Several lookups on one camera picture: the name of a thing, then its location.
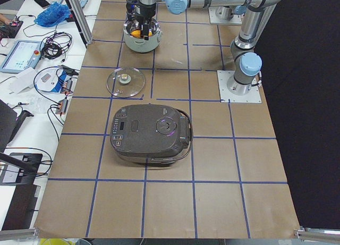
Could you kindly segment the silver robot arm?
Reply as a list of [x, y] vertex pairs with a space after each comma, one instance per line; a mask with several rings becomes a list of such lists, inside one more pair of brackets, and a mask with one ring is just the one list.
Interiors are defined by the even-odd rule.
[[189, 8], [243, 7], [244, 19], [238, 36], [231, 43], [231, 53], [236, 66], [234, 75], [227, 82], [228, 90], [239, 96], [246, 95], [253, 79], [260, 73], [262, 60], [253, 49], [263, 32], [272, 12], [281, 0], [127, 0], [129, 20], [137, 19], [141, 37], [149, 39], [156, 4], [164, 2], [172, 14], [181, 14]]

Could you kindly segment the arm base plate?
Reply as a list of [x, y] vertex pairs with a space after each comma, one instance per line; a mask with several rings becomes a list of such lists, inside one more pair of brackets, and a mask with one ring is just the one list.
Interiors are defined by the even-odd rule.
[[210, 24], [240, 26], [241, 15], [234, 14], [235, 6], [215, 6], [208, 9]]
[[220, 101], [223, 103], [262, 103], [256, 77], [249, 85], [234, 80], [235, 71], [217, 71]]

